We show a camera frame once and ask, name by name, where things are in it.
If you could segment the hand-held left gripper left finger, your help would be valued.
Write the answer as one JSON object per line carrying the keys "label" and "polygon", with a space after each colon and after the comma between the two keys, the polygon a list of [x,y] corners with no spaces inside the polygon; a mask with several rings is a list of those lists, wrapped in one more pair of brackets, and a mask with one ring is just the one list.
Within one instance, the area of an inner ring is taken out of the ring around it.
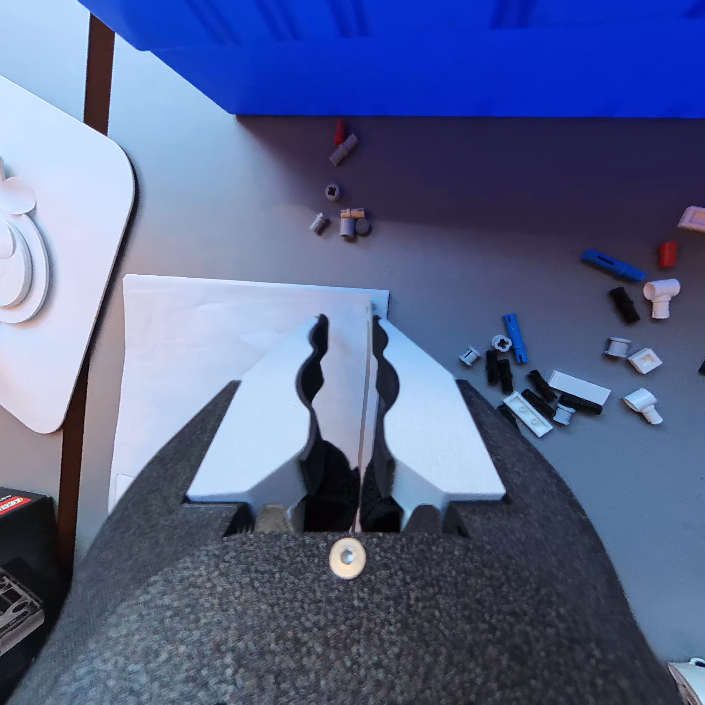
{"label": "hand-held left gripper left finger", "polygon": [[312,401],[328,335],[328,318],[311,317],[245,373],[186,492],[188,507],[243,503],[253,517],[279,509],[291,531],[303,531],[305,500],[323,479]]}

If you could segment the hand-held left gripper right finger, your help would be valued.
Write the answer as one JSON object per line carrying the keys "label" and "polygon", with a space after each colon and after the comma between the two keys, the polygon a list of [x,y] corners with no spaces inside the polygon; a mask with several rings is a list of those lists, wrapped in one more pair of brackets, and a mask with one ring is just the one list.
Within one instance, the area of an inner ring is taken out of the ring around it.
{"label": "hand-held left gripper right finger", "polygon": [[374,318],[379,396],[371,532],[400,532],[418,507],[503,500],[506,488],[457,379],[392,323]]}

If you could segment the pile of mixed small lego pieces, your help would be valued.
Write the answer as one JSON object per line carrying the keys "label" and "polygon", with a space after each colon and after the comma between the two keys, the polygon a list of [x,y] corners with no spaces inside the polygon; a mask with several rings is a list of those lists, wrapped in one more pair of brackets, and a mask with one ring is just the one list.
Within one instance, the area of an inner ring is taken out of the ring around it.
{"label": "pile of mixed small lego pieces", "polygon": [[[704,208],[691,206],[685,209],[678,225],[679,228],[704,233]],[[616,260],[607,254],[588,249],[582,253],[580,260],[589,266],[608,272],[612,277],[630,283],[641,283],[646,273],[631,266],[629,263]],[[658,249],[658,266],[661,269],[673,267],[677,261],[677,243],[665,242]],[[670,302],[680,293],[681,284],[676,278],[646,282],[642,287],[644,299],[651,305],[651,318],[656,321],[667,320],[670,316]],[[635,302],[623,286],[609,290],[608,297],[612,301],[618,316],[626,324],[634,324],[641,320],[635,307]],[[503,410],[510,410],[514,415],[532,429],[537,436],[543,436],[551,430],[548,418],[562,425],[569,425],[576,410],[585,410],[600,414],[608,400],[611,391],[583,379],[554,370],[549,379],[545,380],[540,372],[532,370],[527,377],[532,381],[539,395],[531,391],[518,393],[513,388],[513,377],[510,372],[509,360],[498,358],[498,353],[514,351],[517,364],[528,364],[526,345],[516,313],[502,316],[507,335],[494,336],[492,348],[486,352],[486,371],[489,384],[499,383],[507,395],[503,402]],[[640,375],[653,372],[662,365],[661,359],[651,348],[642,348],[628,355],[631,340],[610,337],[604,355],[612,359],[626,359]],[[651,425],[659,425],[663,418],[656,410],[657,400],[653,394],[643,388],[627,394],[622,398],[632,411],[639,413]]]}

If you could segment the black lego box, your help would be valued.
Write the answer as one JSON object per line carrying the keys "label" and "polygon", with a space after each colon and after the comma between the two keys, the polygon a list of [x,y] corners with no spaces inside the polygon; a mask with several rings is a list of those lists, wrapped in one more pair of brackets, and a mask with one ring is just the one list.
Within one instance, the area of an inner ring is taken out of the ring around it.
{"label": "black lego box", "polygon": [[1,702],[38,655],[66,594],[50,496],[1,488]]}

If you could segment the cluster of small grey lego bushes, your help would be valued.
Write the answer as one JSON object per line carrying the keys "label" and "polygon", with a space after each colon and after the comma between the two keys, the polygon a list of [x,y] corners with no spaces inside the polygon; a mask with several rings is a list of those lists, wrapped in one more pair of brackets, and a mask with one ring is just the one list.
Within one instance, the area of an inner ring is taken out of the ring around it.
{"label": "cluster of small grey lego bushes", "polygon": [[[355,134],[348,130],[347,123],[343,119],[339,119],[333,142],[335,149],[329,159],[333,166],[340,166],[357,147],[359,140]],[[343,191],[337,182],[331,182],[325,187],[324,194],[326,199],[334,205],[342,198]],[[331,223],[332,219],[320,212],[314,217],[310,230],[315,235],[322,235]],[[347,207],[340,210],[339,234],[344,241],[356,241],[358,238],[367,236],[370,231],[371,224],[365,207]]]}

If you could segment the white paper sheet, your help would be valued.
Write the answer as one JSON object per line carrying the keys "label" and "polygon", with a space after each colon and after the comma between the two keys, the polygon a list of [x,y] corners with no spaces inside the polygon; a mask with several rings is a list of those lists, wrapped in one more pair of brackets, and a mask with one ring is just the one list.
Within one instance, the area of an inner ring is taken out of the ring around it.
{"label": "white paper sheet", "polygon": [[307,319],[329,319],[322,436],[361,471],[371,459],[377,393],[372,318],[387,290],[128,274],[126,352],[109,512],[156,452],[226,383],[240,380]]}

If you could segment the blue plastic bin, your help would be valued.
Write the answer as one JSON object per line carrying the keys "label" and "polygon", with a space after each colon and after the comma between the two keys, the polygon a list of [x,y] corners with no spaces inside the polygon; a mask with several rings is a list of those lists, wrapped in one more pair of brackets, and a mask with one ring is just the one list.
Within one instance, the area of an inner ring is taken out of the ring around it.
{"label": "blue plastic bin", "polygon": [[235,115],[702,119],[703,1],[82,1]]}

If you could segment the white rounded base plate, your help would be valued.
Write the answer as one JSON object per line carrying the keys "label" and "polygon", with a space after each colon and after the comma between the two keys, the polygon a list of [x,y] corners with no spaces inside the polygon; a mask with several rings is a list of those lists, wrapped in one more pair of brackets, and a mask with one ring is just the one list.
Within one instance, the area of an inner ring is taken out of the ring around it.
{"label": "white rounded base plate", "polygon": [[1,78],[1,406],[64,422],[135,198],[126,153]]}

